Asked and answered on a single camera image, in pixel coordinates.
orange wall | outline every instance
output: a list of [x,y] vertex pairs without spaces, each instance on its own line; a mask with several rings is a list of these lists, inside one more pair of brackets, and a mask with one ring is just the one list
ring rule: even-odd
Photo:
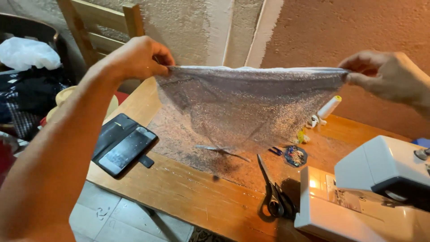
[[[430,74],[427,0],[285,0],[262,68],[336,66],[366,49],[403,51]],[[345,86],[334,114],[410,138],[430,138],[413,109]]]

white sewing machine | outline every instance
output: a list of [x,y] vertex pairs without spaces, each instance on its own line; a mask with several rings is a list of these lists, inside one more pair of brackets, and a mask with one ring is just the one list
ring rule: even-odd
[[378,136],[335,166],[301,171],[294,227],[329,241],[430,241],[430,159]]

glitter fabric piece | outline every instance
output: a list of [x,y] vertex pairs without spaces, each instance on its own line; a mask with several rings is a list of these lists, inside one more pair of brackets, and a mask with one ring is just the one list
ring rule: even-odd
[[339,68],[171,66],[157,82],[215,147],[258,151],[292,140],[342,86]]

tiled floor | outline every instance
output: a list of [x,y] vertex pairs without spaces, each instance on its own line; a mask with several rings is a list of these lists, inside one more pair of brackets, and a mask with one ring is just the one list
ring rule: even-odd
[[193,226],[85,182],[69,219],[77,242],[187,242]]

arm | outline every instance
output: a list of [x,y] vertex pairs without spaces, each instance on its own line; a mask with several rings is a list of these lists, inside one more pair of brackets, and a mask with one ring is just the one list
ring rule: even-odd
[[348,83],[380,98],[407,104],[430,120],[430,77],[404,53],[361,51],[339,67],[354,71],[348,74]]
[[109,102],[121,82],[166,75],[169,51],[131,39],[92,66],[77,89],[19,156],[0,189],[0,239],[74,241],[68,220],[85,182]]

